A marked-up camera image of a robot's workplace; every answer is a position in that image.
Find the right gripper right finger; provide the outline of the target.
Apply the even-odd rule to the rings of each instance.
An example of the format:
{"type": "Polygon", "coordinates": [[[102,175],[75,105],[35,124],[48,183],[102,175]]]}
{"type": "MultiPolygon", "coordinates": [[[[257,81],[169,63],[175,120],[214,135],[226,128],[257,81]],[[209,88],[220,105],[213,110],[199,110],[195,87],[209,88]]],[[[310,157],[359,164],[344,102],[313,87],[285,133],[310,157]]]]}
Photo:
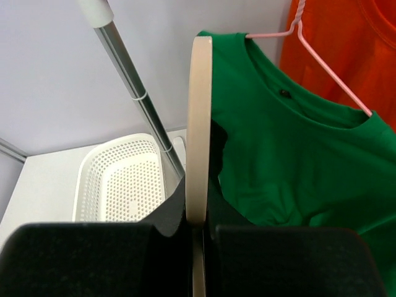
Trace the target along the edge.
{"type": "Polygon", "coordinates": [[[344,228],[219,226],[215,296],[385,296],[367,245],[344,228]]]}

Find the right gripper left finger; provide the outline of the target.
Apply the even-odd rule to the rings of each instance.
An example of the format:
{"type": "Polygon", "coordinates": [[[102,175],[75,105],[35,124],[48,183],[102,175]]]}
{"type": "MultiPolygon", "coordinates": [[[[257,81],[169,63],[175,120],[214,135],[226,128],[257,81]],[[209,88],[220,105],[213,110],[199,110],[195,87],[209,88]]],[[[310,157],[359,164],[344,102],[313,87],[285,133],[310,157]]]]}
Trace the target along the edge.
{"type": "Polygon", "coordinates": [[[151,232],[126,223],[21,226],[1,252],[1,296],[155,296],[151,232]]]}

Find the black t shirt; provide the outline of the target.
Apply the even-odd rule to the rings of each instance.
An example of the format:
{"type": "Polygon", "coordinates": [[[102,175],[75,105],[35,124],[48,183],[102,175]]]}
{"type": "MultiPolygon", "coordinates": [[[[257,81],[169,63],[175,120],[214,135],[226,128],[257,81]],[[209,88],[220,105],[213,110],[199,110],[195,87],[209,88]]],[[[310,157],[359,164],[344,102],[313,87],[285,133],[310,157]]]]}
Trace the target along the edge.
{"type": "MultiPolygon", "coordinates": [[[[223,197],[218,175],[223,168],[226,131],[211,123],[207,221],[204,225],[205,292],[207,296],[241,296],[242,279],[228,251],[231,236],[250,223],[223,197]]],[[[150,226],[139,296],[192,296],[192,230],[185,214],[185,182],[144,219],[150,226]]]]}

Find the green t shirt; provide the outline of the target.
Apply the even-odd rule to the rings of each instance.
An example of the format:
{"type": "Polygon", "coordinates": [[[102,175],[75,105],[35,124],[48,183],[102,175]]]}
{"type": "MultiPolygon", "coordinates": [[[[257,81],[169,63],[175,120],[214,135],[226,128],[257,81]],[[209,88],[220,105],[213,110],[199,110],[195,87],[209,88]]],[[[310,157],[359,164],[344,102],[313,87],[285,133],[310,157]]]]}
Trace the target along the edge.
{"type": "Polygon", "coordinates": [[[212,34],[216,178],[258,226],[344,227],[368,244],[395,295],[395,133],[378,114],[294,83],[243,33],[212,34]]]}

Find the beige wooden hanger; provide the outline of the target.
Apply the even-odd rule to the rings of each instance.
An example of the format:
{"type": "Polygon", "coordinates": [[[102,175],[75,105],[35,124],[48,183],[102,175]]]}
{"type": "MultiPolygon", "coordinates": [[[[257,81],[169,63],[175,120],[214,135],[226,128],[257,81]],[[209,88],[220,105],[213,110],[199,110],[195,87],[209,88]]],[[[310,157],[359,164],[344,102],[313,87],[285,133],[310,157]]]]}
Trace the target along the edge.
{"type": "Polygon", "coordinates": [[[205,296],[203,227],[209,186],[212,61],[212,38],[195,37],[189,73],[185,174],[186,219],[192,228],[193,296],[205,296]]]}

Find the pink wire hanger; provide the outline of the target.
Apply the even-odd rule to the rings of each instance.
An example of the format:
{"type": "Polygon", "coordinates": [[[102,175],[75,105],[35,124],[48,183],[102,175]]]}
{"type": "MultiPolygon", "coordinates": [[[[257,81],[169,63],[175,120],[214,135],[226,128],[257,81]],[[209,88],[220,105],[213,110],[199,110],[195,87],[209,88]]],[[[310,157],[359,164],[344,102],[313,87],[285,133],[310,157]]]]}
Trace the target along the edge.
{"type": "Polygon", "coordinates": [[[358,107],[368,116],[372,116],[372,111],[356,96],[356,94],[342,81],[341,78],[330,68],[330,66],[316,53],[312,46],[307,42],[303,36],[303,21],[302,15],[306,5],[305,0],[299,0],[298,6],[295,12],[295,17],[290,24],[290,27],[285,32],[278,33],[257,33],[247,34],[247,39],[265,39],[265,38],[282,38],[291,35],[295,27],[297,27],[297,37],[301,42],[302,46],[308,51],[308,53],[314,58],[314,60],[320,65],[323,70],[334,80],[334,82],[358,105],[358,107]]]}

